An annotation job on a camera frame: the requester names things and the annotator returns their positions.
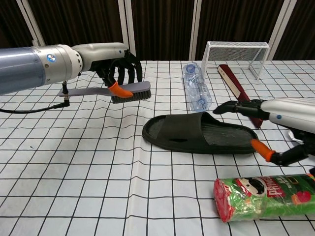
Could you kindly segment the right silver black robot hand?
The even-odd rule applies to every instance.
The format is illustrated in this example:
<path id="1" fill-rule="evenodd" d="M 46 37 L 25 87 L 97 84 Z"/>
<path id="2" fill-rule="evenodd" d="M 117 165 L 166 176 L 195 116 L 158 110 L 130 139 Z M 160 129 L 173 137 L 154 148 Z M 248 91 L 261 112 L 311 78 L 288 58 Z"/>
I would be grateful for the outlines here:
<path id="1" fill-rule="evenodd" d="M 257 139 L 251 140 L 251 146 L 266 162 L 288 166 L 315 154 L 315 101 L 310 98 L 227 101 L 217 106 L 213 113 L 240 113 L 249 118 L 268 120 L 287 128 L 294 138 L 302 141 L 302 144 L 280 153 Z"/>

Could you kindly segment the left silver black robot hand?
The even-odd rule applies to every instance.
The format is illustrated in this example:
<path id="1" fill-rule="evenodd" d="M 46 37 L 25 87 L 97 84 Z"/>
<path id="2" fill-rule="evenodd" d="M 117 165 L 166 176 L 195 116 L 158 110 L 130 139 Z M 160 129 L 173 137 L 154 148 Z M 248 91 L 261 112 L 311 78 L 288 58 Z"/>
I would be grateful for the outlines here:
<path id="1" fill-rule="evenodd" d="M 135 96 L 121 87 L 128 72 L 128 83 L 143 81 L 140 60 L 120 42 L 79 44 L 72 47 L 83 61 L 82 71 L 95 72 L 105 86 L 118 98 L 130 99 Z"/>

